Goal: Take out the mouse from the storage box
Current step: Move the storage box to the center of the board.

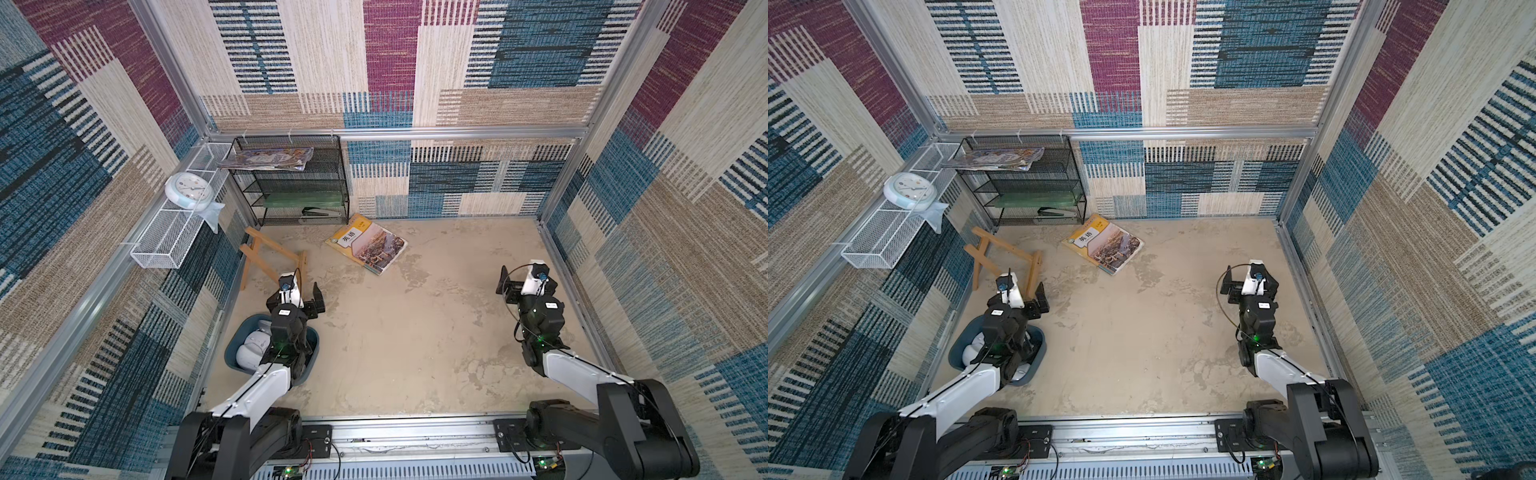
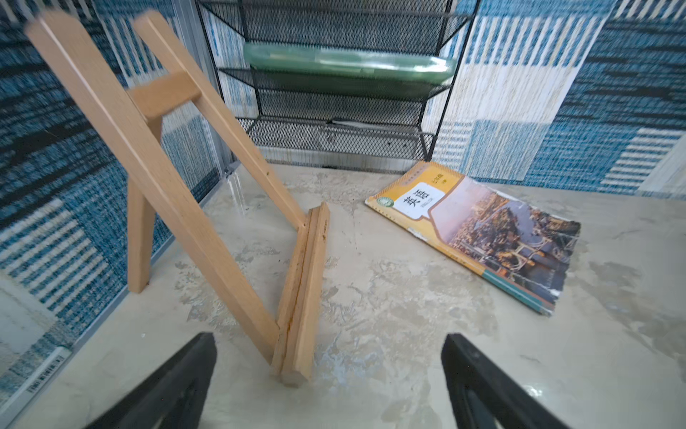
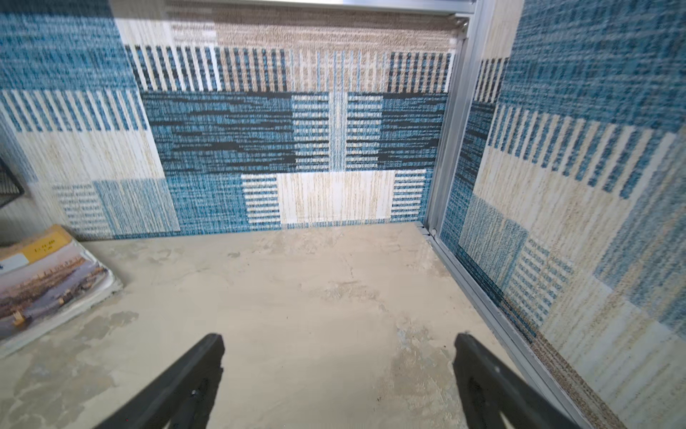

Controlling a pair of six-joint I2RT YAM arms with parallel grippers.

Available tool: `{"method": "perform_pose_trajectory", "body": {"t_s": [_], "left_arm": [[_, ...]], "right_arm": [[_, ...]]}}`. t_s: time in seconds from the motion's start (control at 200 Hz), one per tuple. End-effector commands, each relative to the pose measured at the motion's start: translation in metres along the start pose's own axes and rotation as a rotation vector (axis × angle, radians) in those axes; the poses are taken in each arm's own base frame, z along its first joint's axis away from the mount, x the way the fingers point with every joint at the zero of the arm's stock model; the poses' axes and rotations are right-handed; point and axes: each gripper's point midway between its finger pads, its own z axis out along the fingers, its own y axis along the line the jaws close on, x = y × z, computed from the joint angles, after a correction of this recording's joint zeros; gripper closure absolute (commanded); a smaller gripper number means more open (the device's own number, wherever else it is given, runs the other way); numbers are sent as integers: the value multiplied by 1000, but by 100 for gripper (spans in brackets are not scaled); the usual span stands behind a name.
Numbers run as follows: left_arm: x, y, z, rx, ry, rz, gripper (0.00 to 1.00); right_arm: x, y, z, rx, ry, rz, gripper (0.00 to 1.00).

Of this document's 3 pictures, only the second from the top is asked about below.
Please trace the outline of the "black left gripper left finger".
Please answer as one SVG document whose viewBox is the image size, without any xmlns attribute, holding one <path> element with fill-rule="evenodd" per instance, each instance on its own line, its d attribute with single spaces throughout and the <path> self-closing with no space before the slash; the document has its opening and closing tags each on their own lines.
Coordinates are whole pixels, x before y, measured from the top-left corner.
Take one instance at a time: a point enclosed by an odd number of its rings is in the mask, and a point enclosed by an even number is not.
<svg viewBox="0 0 686 429">
<path fill-rule="evenodd" d="M 217 359 L 214 335 L 201 332 L 89 428 L 197 428 Z"/>
</svg>

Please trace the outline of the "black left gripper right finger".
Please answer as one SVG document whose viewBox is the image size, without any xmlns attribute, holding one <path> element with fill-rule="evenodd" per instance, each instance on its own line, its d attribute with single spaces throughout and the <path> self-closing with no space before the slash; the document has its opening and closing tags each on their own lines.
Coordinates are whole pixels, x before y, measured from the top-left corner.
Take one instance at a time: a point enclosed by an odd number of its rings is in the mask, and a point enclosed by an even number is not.
<svg viewBox="0 0 686 429">
<path fill-rule="evenodd" d="M 566 428 L 462 334 L 441 350 L 448 394 L 459 428 Z"/>
</svg>

